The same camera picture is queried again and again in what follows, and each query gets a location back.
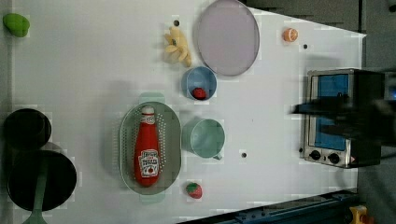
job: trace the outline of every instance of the ketchup bottle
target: ketchup bottle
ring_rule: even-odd
[[[154,108],[144,106],[139,133],[134,146],[134,177],[143,187],[150,187],[158,180],[160,150],[155,127]]]

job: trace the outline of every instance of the white bottle cap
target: white bottle cap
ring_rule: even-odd
[[[154,114],[154,108],[152,106],[145,106],[142,108],[142,114]]]

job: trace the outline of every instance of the black pan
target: black pan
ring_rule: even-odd
[[[48,165],[43,211],[64,203],[76,186],[76,168],[65,155],[48,150],[20,153],[9,175],[7,189],[11,200],[25,210],[33,210],[35,186],[42,160],[47,160]]]

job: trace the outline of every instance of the strawberry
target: strawberry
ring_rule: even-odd
[[[192,96],[197,100],[204,100],[206,98],[206,92],[202,88],[195,88],[192,91]]]
[[[186,187],[186,191],[193,199],[200,199],[202,197],[202,188],[197,183],[190,183]]]

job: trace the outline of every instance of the white table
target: white table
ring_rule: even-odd
[[[188,68],[163,61],[163,35],[179,19],[192,65],[203,64],[192,40],[208,5],[200,0],[14,2],[31,29],[13,42],[13,109],[36,107],[49,116],[51,141],[66,149],[78,169],[74,194],[44,214],[48,223],[176,223],[357,187],[357,170],[300,159],[302,120],[288,113],[303,100],[308,70],[361,67],[363,35],[252,9],[261,29],[258,59],[241,76],[218,76],[216,97],[197,104],[180,91]],[[299,31],[297,42],[283,43],[286,27]],[[194,116],[217,119],[227,134],[221,161],[183,150],[177,181],[162,202],[149,205],[125,187],[117,161],[120,119],[145,91],[163,93],[182,125]],[[184,193],[187,180],[202,184],[202,200]],[[14,208],[14,223],[30,215]]]

